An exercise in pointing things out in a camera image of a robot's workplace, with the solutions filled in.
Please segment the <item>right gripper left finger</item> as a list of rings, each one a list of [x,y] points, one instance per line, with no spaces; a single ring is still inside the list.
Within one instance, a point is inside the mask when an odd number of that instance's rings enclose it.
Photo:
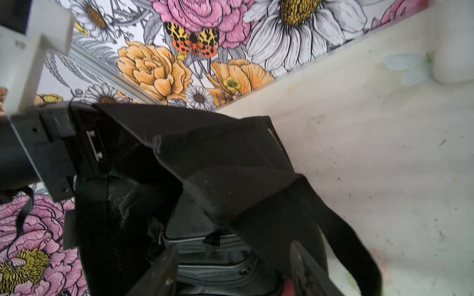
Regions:
[[[166,248],[127,296],[174,296],[177,288],[179,252],[176,245]]]

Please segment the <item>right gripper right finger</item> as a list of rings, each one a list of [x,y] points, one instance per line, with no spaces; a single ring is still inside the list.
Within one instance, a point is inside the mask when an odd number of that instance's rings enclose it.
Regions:
[[[326,272],[298,242],[290,246],[291,275],[296,296],[343,296]]]

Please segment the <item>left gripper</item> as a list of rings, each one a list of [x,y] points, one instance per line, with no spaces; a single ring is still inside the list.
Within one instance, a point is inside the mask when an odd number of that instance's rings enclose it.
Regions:
[[[75,178],[99,175],[99,111],[82,103],[33,106],[1,117],[1,192],[43,183],[56,202],[74,197]]]

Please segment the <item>red ping pong paddle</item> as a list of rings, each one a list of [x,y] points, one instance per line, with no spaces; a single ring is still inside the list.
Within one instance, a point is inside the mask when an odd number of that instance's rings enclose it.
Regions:
[[[291,278],[285,279],[281,296],[295,296],[295,288],[293,284],[293,280]]]

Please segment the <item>black paddle case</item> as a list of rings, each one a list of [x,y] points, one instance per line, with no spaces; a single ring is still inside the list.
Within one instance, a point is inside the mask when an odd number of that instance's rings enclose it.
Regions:
[[[161,234],[179,252],[178,296],[278,296],[284,280],[238,235],[217,226],[186,192]]]

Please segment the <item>black canvas bag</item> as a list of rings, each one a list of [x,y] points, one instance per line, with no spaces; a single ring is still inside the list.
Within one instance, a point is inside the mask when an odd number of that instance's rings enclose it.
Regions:
[[[189,194],[217,226],[291,276],[298,241],[328,272],[324,241],[364,296],[381,272],[354,230],[296,173],[268,117],[235,119],[176,107],[102,104],[96,130],[107,160],[77,180],[76,240],[88,292],[124,296],[168,246],[161,234]]]

